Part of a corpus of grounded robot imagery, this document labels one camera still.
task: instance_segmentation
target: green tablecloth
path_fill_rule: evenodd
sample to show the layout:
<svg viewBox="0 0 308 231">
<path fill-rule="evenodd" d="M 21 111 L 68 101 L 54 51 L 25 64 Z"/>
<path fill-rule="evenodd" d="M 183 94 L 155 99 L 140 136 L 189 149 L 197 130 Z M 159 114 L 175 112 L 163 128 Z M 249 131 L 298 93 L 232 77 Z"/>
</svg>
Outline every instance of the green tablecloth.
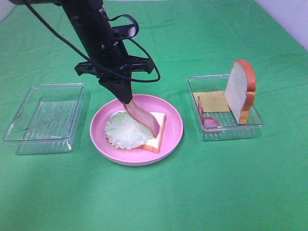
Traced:
<svg viewBox="0 0 308 231">
<path fill-rule="evenodd" d="M 0 135 L 33 85 L 82 82 L 91 99 L 80 146 L 70 153 L 19 156 L 0 144 L 0 230 L 307 230 L 308 53 L 252 0 L 104 6 L 110 17 L 128 13 L 138 20 L 136 40 L 162 79 L 133 83 L 134 93 L 172 103 L 183 119 L 182 140 L 166 159 L 145 167 L 103 157 L 89 127 L 114 96 L 95 77 L 79 77 L 73 67 L 84 60 L 18 6 L 0 24 Z M 61 7 L 34 7 L 81 48 Z M 129 44 L 128 50 L 140 55 Z M 186 78 L 227 74 L 238 58 L 255 69 L 262 135 L 204 142 Z"/>
</svg>

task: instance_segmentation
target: toast slice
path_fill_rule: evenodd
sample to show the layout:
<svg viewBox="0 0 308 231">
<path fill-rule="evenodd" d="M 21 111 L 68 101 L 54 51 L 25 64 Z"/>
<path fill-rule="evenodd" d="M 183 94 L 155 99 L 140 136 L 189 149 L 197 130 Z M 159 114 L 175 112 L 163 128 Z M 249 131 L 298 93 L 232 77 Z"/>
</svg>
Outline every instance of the toast slice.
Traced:
<svg viewBox="0 0 308 231">
<path fill-rule="evenodd" d="M 150 113 L 156 118 L 160 126 L 160 130 L 156 138 L 149 139 L 145 144 L 139 146 L 138 148 L 142 148 L 144 150 L 157 154 L 160 152 L 160 146 L 162 143 L 165 121 L 167 119 L 167 116 L 165 113 L 161 112 L 150 112 Z"/>
<path fill-rule="evenodd" d="M 225 97 L 238 124 L 246 124 L 249 110 L 255 100 L 256 76 L 250 63 L 243 59 L 234 61 Z"/>
</svg>

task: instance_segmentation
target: pink plate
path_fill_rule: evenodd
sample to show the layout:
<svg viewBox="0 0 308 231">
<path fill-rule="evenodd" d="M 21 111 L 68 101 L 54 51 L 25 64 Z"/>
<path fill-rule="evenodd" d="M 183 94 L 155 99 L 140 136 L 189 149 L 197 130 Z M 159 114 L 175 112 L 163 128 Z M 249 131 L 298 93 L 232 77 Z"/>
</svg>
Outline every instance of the pink plate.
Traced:
<svg viewBox="0 0 308 231">
<path fill-rule="evenodd" d="M 105 125 L 110 116 L 120 110 L 125 110 L 118 99 L 105 104 L 94 115 L 90 125 L 90 135 L 98 151 L 109 160 L 121 165 L 143 166 L 158 162 L 168 156 L 178 145 L 183 134 L 183 122 L 174 106 L 167 101 L 152 95 L 136 94 L 135 103 L 149 112 L 163 112 L 167 115 L 162 144 L 158 154 L 144 149 L 123 150 L 112 146 L 104 135 Z"/>
</svg>

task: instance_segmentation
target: transparent tray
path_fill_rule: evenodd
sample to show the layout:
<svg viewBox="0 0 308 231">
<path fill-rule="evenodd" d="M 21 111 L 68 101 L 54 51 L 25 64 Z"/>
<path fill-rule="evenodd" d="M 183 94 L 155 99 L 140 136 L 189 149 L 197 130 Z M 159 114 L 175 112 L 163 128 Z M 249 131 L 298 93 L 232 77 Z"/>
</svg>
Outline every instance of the transparent tray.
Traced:
<svg viewBox="0 0 308 231">
<path fill-rule="evenodd" d="M 3 142 L 16 154 L 71 151 L 82 111 L 83 90 L 83 84 L 32 86 Z"/>
<path fill-rule="evenodd" d="M 204 126 L 197 103 L 193 97 L 193 92 L 224 91 L 227 86 L 228 79 L 229 74 L 199 76 L 187 79 L 194 115 L 200 135 L 204 141 L 245 139 L 260 135 L 260 128 L 263 125 L 263 121 L 254 106 L 252 106 L 249 111 L 248 122 L 245 125 L 238 125 L 233 113 L 230 111 L 204 113 L 204 116 L 213 117 L 217 120 L 221 124 L 221 127 Z"/>
</svg>

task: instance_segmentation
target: white bread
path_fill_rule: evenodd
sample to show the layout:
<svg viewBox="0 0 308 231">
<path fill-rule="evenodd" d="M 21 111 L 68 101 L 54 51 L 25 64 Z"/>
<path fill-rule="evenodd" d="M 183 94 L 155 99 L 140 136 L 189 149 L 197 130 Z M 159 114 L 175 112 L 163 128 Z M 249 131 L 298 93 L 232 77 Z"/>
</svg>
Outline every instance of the white bread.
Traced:
<svg viewBox="0 0 308 231">
<path fill-rule="evenodd" d="M 145 144 L 139 146 L 138 148 L 142 148 L 144 150 L 153 152 L 153 153 L 159 153 L 160 152 L 160 146 L 162 143 L 163 138 L 163 132 L 165 128 L 165 121 L 166 121 L 166 114 L 161 112 L 150 112 L 157 120 L 160 130 L 156 138 L 149 139 Z"/>
<path fill-rule="evenodd" d="M 225 97 L 238 124 L 246 124 L 249 110 L 255 100 L 256 76 L 250 63 L 243 59 L 234 61 Z"/>
</svg>

